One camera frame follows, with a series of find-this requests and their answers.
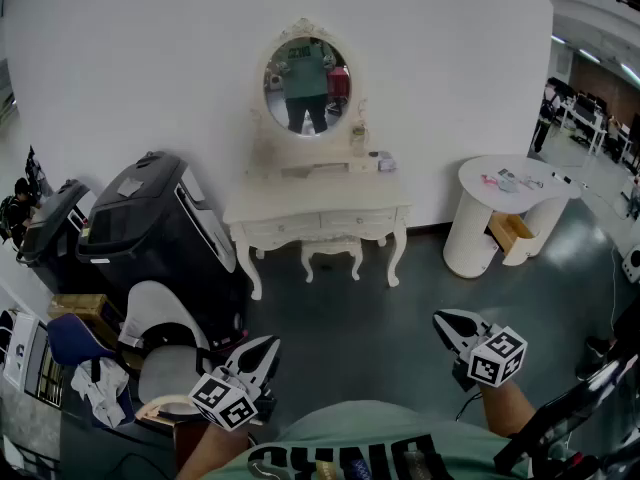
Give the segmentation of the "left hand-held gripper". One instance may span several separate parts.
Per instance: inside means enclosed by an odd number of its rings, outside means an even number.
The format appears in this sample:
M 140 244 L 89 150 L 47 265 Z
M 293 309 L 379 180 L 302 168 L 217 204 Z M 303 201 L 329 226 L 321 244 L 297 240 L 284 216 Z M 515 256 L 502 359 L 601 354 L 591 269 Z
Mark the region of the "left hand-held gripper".
M 262 336 L 240 345 L 229 356 L 226 367 L 218 366 L 202 375 L 189 393 L 190 402 L 226 431 L 245 424 L 266 424 L 276 406 L 267 384 L 277 371 L 280 345 L 276 336 Z

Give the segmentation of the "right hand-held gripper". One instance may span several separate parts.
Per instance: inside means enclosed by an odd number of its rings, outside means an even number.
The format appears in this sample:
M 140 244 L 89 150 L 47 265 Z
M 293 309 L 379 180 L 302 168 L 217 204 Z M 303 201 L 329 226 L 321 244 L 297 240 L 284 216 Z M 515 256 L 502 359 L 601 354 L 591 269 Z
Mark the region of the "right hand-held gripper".
M 438 310 L 432 323 L 445 347 L 458 354 L 453 377 L 464 391 L 474 384 L 500 387 L 521 369 L 528 343 L 510 327 L 460 309 Z

